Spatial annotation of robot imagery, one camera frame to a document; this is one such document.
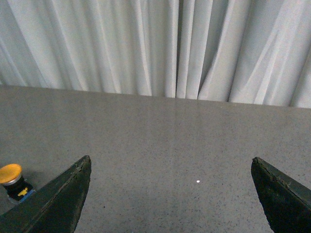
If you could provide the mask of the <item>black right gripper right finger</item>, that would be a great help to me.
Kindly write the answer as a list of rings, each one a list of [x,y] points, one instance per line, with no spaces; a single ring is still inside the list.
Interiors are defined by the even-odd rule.
[[[259,157],[251,175],[270,228],[275,233],[311,231],[311,190]]]

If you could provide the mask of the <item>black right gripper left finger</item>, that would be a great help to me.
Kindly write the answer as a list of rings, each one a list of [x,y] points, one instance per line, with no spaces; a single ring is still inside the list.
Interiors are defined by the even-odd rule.
[[[0,216],[2,233],[72,233],[75,231],[89,189],[91,159],[88,155],[44,187]]]

